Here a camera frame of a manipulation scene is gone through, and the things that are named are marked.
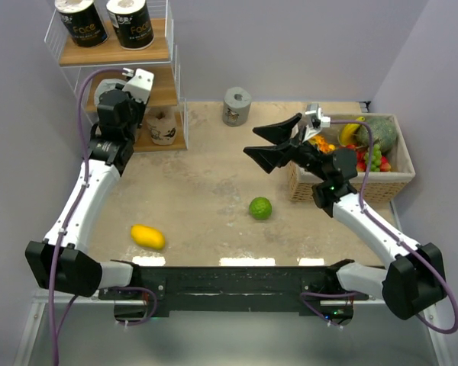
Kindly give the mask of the grey paper roll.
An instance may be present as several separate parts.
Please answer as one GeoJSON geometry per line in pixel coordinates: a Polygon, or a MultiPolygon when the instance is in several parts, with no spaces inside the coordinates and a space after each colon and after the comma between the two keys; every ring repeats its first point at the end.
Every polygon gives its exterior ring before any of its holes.
{"type": "Polygon", "coordinates": [[[94,105],[98,106],[100,102],[100,96],[103,93],[109,92],[116,89],[117,85],[120,85],[122,89],[127,82],[121,79],[103,79],[100,81],[94,92],[94,105]]]}
{"type": "Polygon", "coordinates": [[[230,127],[238,127],[247,122],[251,95],[241,87],[229,88],[224,96],[222,120],[230,127]]]}

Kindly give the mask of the brown paper roll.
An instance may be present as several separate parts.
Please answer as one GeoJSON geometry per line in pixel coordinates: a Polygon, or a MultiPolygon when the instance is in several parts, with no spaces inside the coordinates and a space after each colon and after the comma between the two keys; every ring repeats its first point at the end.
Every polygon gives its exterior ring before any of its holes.
{"type": "Polygon", "coordinates": [[[172,145],[177,134],[174,110],[171,107],[151,108],[147,112],[147,129],[154,144],[172,145]]]}

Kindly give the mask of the black paper roll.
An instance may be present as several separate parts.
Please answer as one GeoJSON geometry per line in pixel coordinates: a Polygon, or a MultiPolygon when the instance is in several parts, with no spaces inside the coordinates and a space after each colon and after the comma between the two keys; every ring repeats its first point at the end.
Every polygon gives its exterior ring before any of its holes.
{"type": "Polygon", "coordinates": [[[122,48],[142,50],[151,45],[154,33],[145,0],[110,0],[106,10],[122,48]]]}
{"type": "Polygon", "coordinates": [[[92,48],[108,39],[104,22],[93,0],[56,0],[54,5],[76,46],[92,48]]]}

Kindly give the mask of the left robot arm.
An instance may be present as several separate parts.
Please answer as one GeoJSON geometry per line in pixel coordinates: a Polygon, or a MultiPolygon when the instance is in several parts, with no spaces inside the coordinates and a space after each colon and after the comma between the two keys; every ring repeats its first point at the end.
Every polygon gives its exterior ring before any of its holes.
{"type": "Polygon", "coordinates": [[[147,91],[129,86],[103,93],[98,123],[90,133],[86,158],[62,213],[42,241],[31,241],[27,263],[43,289],[90,297],[115,287],[126,299],[138,297],[143,281],[129,262],[97,262],[88,256],[92,225],[134,153],[137,130],[149,101],[147,91]]]}

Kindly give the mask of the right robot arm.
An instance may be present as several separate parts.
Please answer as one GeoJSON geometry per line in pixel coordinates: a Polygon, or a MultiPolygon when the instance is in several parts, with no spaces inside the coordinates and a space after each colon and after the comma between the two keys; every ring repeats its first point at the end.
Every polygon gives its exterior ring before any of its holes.
{"type": "Polygon", "coordinates": [[[385,301],[400,319],[409,319],[450,295],[441,251],[432,243],[421,245],[379,216],[351,184],[357,175],[357,156],[347,148],[322,152],[309,143],[312,135],[331,123],[312,114],[253,128],[269,146],[248,146],[244,152],[266,173],[293,162],[321,181],[312,188],[314,202],[329,217],[352,230],[381,260],[374,268],[347,262],[325,280],[327,295],[343,299],[350,292],[385,301]]]}

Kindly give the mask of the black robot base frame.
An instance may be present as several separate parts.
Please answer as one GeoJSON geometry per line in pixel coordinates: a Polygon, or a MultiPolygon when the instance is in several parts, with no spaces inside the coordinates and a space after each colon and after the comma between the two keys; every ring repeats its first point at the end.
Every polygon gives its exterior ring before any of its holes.
{"type": "Polygon", "coordinates": [[[101,289],[128,326],[172,312],[264,312],[319,316],[335,326],[353,302],[382,296],[386,271],[345,259],[330,266],[134,266],[130,283],[101,289]]]}

